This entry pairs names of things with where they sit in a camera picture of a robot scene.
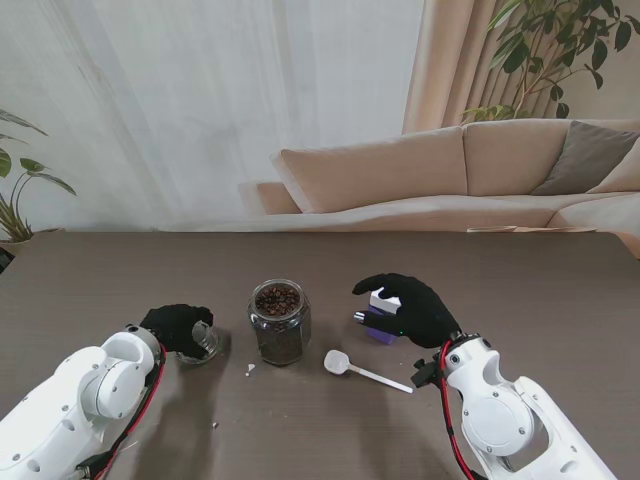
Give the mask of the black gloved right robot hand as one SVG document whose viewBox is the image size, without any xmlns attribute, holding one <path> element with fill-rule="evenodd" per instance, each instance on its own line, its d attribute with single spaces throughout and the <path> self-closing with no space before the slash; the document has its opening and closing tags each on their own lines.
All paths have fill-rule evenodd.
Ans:
<svg viewBox="0 0 640 480">
<path fill-rule="evenodd" d="M 395 314 L 367 311 L 362 324 L 397 337 L 407 337 L 423 348 L 437 348 L 461 327 L 437 293 L 415 277 L 398 273 L 377 274 L 359 281 L 354 295 L 379 290 L 381 299 L 398 298 Z"/>
</svg>

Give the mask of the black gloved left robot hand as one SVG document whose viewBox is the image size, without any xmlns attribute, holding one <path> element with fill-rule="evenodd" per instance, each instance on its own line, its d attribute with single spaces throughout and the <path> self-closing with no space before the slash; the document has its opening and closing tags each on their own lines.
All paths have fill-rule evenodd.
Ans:
<svg viewBox="0 0 640 480">
<path fill-rule="evenodd" d="M 211 327 L 213 320 L 212 312 L 206 307 L 175 304 L 151 309 L 140 327 L 150 331 L 167 352 L 202 360 L 208 353 L 193 338 L 193 327 L 198 322 Z"/>
</svg>

